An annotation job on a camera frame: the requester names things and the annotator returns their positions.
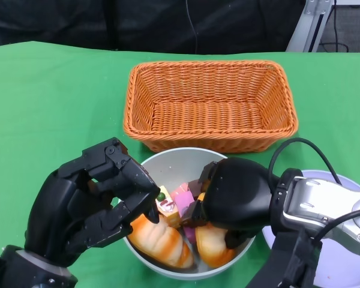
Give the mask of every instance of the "cable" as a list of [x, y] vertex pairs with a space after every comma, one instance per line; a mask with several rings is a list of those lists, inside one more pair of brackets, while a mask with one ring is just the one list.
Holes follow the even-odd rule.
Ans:
[[188, 0], [185, 0], [185, 6], [187, 8], [187, 15], [188, 15], [188, 19], [190, 21], [191, 27], [192, 27], [192, 31], [194, 34], [194, 53], [197, 54], [197, 46], [198, 46], [198, 39], [197, 39], [197, 33], [196, 30], [194, 29], [193, 23], [192, 23], [192, 19], [190, 16], [190, 10], [188, 8]]
[[334, 11], [334, 7], [332, 6], [332, 7], [331, 7], [331, 10], [330, 10], [330, 12], [329, 12], [328, 18], [326, 19], [325, 24], [328, 24], [329, 18], [331, 18], [331, 15], [332, 15], [332, 12], [333, 12], [333, 11]]
[[[341, 42], [338, 42], [337, 44], [345, 47], [345, 48], [347, 49], [347, 50], [346, 50], [346, 53], [349, 52], [349, 46], [348, 46], [348, 45], [346, 45], [346, 44], [344, 44], [344, 43], [341, 43]], [[320, 45], [323, 46], [323, 49], [324, 49], [325, 52], [330, 53], [330, 52], [325, 48], [325, 45], [336, 45], [336, 42], [326, 42], [326, 43], [323, 43], [323, 42], [320, 41]]]
[[322, 160], [324, 161], [324, 163], [326, 164], [326, 166], [328, 167], [329, 171], [331, 171], [332, 176], [334, 177], [335, 181], [337, 184], [341, 184], [340, 179], [338, 178], [335, 170], [333, 169], [332, 165], [329, 163], [328, 159], [325, 157], [325, 155], [323, 154], [323, 152], [315, 145], [313, 144], [311, 141], [304, 139], [304, 138], [292, 138], [292, 139], [288, 139], [285, 142], [283, 142], [279, 148], [276, 149], [276, 151], [274, 152], [272, 158], [271, 158], [271, 162], [269, 163], [269, 167], [268, 167], [268, 185], [269, 185], [269, 189], [271, 189], [271, 192], [273, 193], [275, 191], [275, 187], [273, 186], [272, 183], [272, 175], [273, 175], [273, 170], [274, 170], [274, 166], [275, 166], [275, 162], [277, 157], [279, 156], [279, 154], [282, 152], [282, 150], [284, 150], [288, 145], [290, 145], [293, 142], [302, 142], [305, 143], [309, 146], [311, 146], [322, 158]]
[[337, 0], [334, 0], [334, 30], [335, 30], [335, 43], [336, 43], [336, 52], [338, 52], [338, 37], [337, 37], [337, 27], [336, 27], [336, 6]]
[[353, 211], [351, 213], [345, 214], [343, 216], [340, 216], [338, 218], [336, 218], [335, 220], [331, 221], [330, 223], [328, 223], [322, 230], [320, 230], [320, 232], [316, 235], [316, 237], [313, 239], [312, 244], [313, 245], [317, 245], [321, 239], [324, 238], [324, 236], [331, 231], [333, 228], [335, 228], [336, 226], [340, 225], [341, 223], [354, 219], [356, 217], [360, 217], [360, 210], [357, 211]]

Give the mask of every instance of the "toy bread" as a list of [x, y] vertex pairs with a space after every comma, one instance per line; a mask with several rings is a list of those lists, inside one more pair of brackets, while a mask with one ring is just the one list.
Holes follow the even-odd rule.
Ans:
[[195, 229], [197, 250], [200, 258], [210, 267], [217, 268], [233, 259], [235, 251], [228, 249], [225, 242], [227, 230], [216, 228], [208, 223]]
[[128, 236], [141, 252], [174, 268], [189, 268], [193, 265], [193, 254], [181, 234], [170, 227], [162, 215], [154, 224], [144, 215], [134, 220], [133, 232]]

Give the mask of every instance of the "orange wicker basket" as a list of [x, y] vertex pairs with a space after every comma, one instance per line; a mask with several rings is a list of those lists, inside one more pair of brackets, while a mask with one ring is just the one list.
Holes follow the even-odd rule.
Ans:
[[286, 74], [274, 62], [153, 62], [131, 71], [124, 130], [154, 152], [260, 152], [297, 129]]

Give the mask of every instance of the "black curtain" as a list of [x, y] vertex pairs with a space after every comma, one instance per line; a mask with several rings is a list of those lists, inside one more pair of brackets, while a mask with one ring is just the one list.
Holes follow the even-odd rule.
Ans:
[[[285, 51], [304, 5], [305, 0], [188, 0], [197, 53]], [[108, 24], [114, 21], [114, 33], [110, 24], [107, 33], [104, 15]], [[196, 48], [186, 0], [0, 0], [0, 45], [31, 40], [167, 53]]]

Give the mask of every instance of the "green cloth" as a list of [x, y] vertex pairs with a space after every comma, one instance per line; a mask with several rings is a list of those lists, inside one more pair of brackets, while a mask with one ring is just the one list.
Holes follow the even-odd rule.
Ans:
[[[360, 183], [360, 54], [196, 56], [86, 50], [33, 42], [2, 46], [0, 253], [7, 244], [24, 245], [29, 211], [46, 176], [81, 155], [82, 149], [116, 136], [137, 161], [152, 155], [122, 129], [129, 71], [141, 62], [189, 59], [268, 59], [281, 64], [298, 113], [297, 136], [322, 149], [337, 173]], [[276, 147], [242, 156], [268, 165]], [[293, 144], [280, 155], [275, 173], [288, 167], [326, 170], [319, 156], [302, 144]], [[70, 270], [79, 279], [78, 288], [245, 287], [268, 255], [260, 235], [226, 272], [184, 282], [152, 272], [119, 241], [85, 252]]]

